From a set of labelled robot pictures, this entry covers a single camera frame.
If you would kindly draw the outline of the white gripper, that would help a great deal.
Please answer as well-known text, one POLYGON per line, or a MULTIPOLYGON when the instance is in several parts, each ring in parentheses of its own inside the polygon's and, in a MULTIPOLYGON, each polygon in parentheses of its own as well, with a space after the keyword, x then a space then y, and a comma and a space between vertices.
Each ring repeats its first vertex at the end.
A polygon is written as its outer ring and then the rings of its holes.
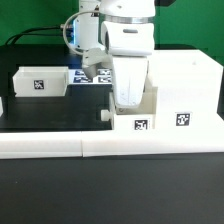
POLYGON ((112 82, 115 105, 137 108, 142 100, 148 69, 146 57, 112 57, 112 82))

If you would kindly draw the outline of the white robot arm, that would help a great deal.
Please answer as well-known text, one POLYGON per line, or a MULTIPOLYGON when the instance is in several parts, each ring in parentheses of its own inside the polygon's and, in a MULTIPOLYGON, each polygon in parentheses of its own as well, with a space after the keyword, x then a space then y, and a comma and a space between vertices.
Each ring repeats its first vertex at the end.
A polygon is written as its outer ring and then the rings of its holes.
POLYGON ((111 71, 114 103, 118 108, 140 105, 155 48, 155 0, 97 0, 87 10, 86 27, 98 26, 92 46, 70 49, 82 57, 82 69, 90 79, 102 66, 111 71))

